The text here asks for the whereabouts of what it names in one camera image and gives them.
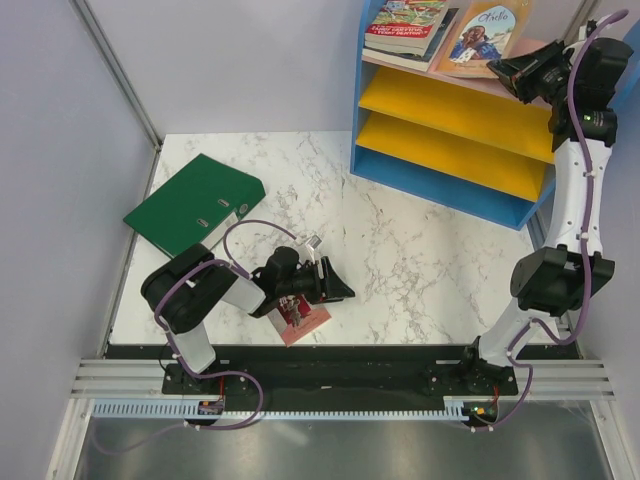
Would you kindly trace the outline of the orange Hello book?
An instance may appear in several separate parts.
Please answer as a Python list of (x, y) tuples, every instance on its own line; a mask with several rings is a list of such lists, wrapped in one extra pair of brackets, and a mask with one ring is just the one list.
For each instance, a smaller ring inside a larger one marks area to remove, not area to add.
[(534, 1), (472, 1), (444, 48), (437, 71), (457, 78), (495, 78), (487, 67), (518, 42)]

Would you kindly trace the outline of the red and pink castle book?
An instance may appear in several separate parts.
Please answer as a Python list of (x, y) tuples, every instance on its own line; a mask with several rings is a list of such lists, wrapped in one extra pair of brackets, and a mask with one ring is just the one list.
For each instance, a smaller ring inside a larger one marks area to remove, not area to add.
[(302, 295), (287, 296), (267, 314), (286, 347), (290, 347), (326, 323), (331, 315), (326, 308), (314, 308)]

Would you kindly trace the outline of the blue Nineteen Eighty-Four book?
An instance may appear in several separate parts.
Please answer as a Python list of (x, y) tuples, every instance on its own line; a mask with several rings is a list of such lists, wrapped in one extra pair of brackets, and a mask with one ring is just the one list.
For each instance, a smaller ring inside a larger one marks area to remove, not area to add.
[(442, 20), (437, 33), (431, 40), (426, 52), (422, 56), (384, 52), (380, 50), (368, 49), (363, 45), (362, 57), (366, 62), (378, 65), (400, 67), (408, 69), (410, 71), (426, 73), (429, 70), (431, 63), (434, 60), (435, 55), (441, 47), (446, 36), (449, 34), (451, 28), (455, 25), (458, 11), (458, 8), (449, 6), (449, 9), (444, 19)]

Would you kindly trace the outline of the red Treehouse book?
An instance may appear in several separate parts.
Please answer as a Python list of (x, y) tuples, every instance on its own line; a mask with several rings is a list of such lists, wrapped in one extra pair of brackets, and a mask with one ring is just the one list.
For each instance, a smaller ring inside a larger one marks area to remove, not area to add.
[(448, 1), (386, 1), (365, 31), (364, 47), (422, 56), (448, 9)]

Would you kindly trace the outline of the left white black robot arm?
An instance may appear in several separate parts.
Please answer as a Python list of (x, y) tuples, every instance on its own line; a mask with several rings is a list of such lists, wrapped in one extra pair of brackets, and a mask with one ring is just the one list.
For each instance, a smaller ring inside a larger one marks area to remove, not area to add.
[(141, 295), (185, 368), (185, 382), (208, 393), (218, 385), (220, 371), (204, 319), (218, 303), (260, 318), (286, 297), (302, 296), (317, 305), (353, 298), (355, 291), (327, 256), (303, 261), (298, 250), (280, 246), (246, 278), (197, 243), (151, 273)]

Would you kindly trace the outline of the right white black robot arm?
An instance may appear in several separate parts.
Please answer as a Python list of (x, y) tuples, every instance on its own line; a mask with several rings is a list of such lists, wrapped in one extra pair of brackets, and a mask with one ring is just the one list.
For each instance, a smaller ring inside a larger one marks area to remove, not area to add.
[(514, 364), (535, 328), (586, 302), (612, 278), (615, 263), (603, 256), (599, 219), (602, 185), (618, 121), (609, 103), (633, 54), (611, 38), (582, 48), (554, 41), (530, 54), (491, 60), (488, 68), (518, 100), (543, 99), (552, 107), (554, 206), (543, 246), (519, 260), (511, 277), (512, 300), (496, 324), (479, 336), (458, 368), (467, 392), (483, 392), (493, 370)]

